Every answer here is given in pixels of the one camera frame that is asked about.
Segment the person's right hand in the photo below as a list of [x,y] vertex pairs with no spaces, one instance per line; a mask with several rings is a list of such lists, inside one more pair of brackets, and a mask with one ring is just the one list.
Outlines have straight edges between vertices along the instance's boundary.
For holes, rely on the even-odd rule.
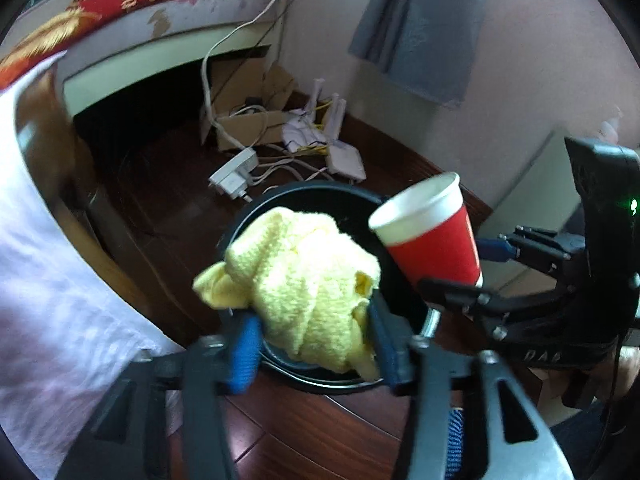
[[620,400],[630,391],[639,376],[639,348],[623,346],[620,350],[616,380],[613,380],[614,356],[612,354],[601,362],[591,375],[597,383],[596,397],[598,400],[603,402],[608,400],[612,384],[615,384],[613,400]]

